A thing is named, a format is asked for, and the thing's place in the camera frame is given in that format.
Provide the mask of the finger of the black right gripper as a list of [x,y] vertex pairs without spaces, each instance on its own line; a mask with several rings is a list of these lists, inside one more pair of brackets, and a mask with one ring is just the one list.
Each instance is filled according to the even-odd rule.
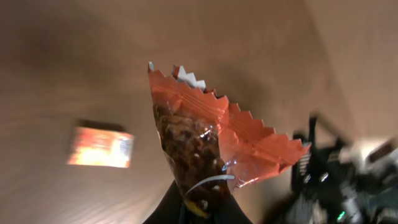
[[308,186],[315,185],[318,182],[319,171],[317,165],[317,153],[315,152],[315,126],[317,123],[317,115],[312,115],[308,121],[309,132],[296,132],[294,140],[301,140],[304,146],[308,146],[308,151],[298,160],[292,167],[291,172],[291,190],[293,192],[301,192]]

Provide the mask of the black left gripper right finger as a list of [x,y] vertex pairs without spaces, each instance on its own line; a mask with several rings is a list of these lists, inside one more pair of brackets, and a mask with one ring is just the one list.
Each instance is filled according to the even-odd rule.
[[230,195],[214,214],[215,224],[252,224],[244,214],[235,198]]

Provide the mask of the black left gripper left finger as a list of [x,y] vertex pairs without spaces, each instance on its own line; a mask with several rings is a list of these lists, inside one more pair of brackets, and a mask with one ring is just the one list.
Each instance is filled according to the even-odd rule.
[[143,224],[185,224],[185,204],[175,181]]

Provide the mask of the red chocolate bar wrapper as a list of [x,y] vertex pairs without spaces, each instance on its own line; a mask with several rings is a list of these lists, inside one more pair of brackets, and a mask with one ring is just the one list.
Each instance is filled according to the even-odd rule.
[[280,175],[308,152],[183,67],[166,76],[149,64],[147,74],[162,150],[198,217],[211,217],[235,190]]

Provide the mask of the orange small carton box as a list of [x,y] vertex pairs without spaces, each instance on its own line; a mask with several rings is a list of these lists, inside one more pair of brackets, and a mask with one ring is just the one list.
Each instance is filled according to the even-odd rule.
[[134,136],[120,124],[79,119],[73,125],[66,163],[128,168]]

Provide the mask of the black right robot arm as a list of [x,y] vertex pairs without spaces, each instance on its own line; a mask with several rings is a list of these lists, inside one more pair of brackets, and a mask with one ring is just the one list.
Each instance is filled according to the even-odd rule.
[[320,115],[292,167],[293,197],[279,223],[397,223],[397,138],[351,142]]

